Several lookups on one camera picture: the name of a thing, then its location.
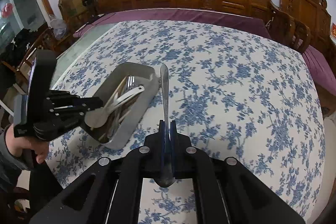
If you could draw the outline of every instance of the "gray sleeve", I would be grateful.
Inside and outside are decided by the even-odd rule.
[[[6,145],[6,131],[0,134],[0,188],[5,192],[11,192],[17,184],[21,170],[29,170],[21,158],[14,157]]]

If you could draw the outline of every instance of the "red balloon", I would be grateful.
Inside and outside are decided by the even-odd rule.
[[[1,9],[1,16],[4,18],[9,17],[13,13],[13,4],[6,3],[6,5]]]

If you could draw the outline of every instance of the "silver bolt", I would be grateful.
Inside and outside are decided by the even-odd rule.
[[[99,165],[101,166],[105,166],[105,165],[108,165],[110,163],[110,159],[109,158],[101,158],[99,161],[98,161]]]
[[[139,148],[139,152],[142,153],[142,154],[146,154],[150,151],[149,147],[148,146],[142,146]]]
[[[228,158],[227,160],[226,160],[226,163],[228,164],[228,165],[236,165],[237,164],[237,160],[235,159],[235,158]]]
[[[189,146],[189,147],[187,147],[186,151],[187,151],[188,154],[195,154],[197,150],[196,150],[196,148],[194,148],[192,146]]]

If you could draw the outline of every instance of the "floral tablecloth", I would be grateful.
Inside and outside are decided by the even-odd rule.
[[[236,157],[297,211],[311,215],[322,180],[325,137],[302,56],[249,33],[179,21],[120,22],[64,72],[55,89],[92,96],[115,67],[135,62],[170,74],[169,116],[211,157]],[[63,187],[98,158],[143,144],[163,119],[159,91],[129,143],[115,151],[76,128],[50,144],[47,163]],[[139,223],[196,223],[193,186],[145,180]]]

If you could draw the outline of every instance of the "human hand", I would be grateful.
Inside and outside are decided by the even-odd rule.
[[[6,145],[8,151],[15,157],[20,157],[23,149],[34,150],[36,161],[39,164],[43,163],[49,152],[49,142],[44,142],[30,136],[15,138],[13,125],[7,129]]]

